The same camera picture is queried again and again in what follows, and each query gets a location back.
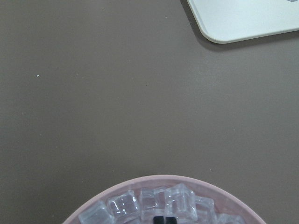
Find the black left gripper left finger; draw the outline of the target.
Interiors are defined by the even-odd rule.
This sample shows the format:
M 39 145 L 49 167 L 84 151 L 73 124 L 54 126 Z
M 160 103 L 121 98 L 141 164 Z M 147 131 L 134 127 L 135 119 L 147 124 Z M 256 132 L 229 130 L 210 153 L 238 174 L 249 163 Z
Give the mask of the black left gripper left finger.
M 163 216 L 153 217 L 153 224 L 164 224 L 164 217 Z

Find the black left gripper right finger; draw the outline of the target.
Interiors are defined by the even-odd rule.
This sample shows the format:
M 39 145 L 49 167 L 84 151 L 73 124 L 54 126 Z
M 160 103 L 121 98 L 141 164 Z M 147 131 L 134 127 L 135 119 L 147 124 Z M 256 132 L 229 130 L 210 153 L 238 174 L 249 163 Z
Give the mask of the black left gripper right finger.
M 175 217 L 166 217 L 165 224 L 177 224 L 177 219 Z

